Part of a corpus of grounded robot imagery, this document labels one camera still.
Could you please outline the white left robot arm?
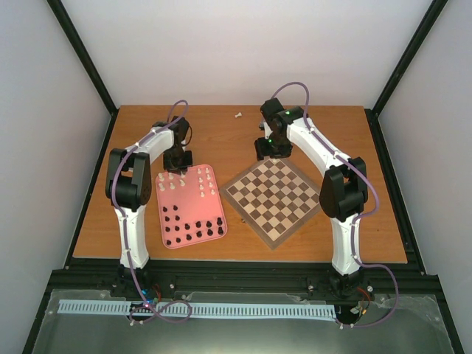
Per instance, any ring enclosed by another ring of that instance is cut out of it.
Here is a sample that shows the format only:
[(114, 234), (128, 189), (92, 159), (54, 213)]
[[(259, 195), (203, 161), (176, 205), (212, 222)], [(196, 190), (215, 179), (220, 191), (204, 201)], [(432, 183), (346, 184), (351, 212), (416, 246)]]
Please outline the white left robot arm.
[(186, 173), (192, 166), (192, 152), (186, 149), (190, 130), (185, 118), (173, 117), (169, 123), (155, 123), (134, 145), (109, 154), (105, 195), (117, 215), (124, 268), (143, 269), (149, 260), (145, 208), (152, 194), (151, 165), (162, 156), (166, 172)]

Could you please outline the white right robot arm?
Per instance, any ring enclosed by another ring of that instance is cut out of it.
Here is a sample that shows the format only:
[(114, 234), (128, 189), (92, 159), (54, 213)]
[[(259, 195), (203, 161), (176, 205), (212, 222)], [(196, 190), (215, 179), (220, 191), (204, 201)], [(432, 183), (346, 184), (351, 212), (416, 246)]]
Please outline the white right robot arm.
[(319, 203), (333, 230), (332, 266), (342, 276), (357, 272), (360, 217), (368, 200), (364, 160), (338, 150), (299, 106), (286, 109), (271, 98), (260, 113), (265, 136), (254, 142), (257, 160), (288, 158), (297, 146), (313, 162), (323, 177)]

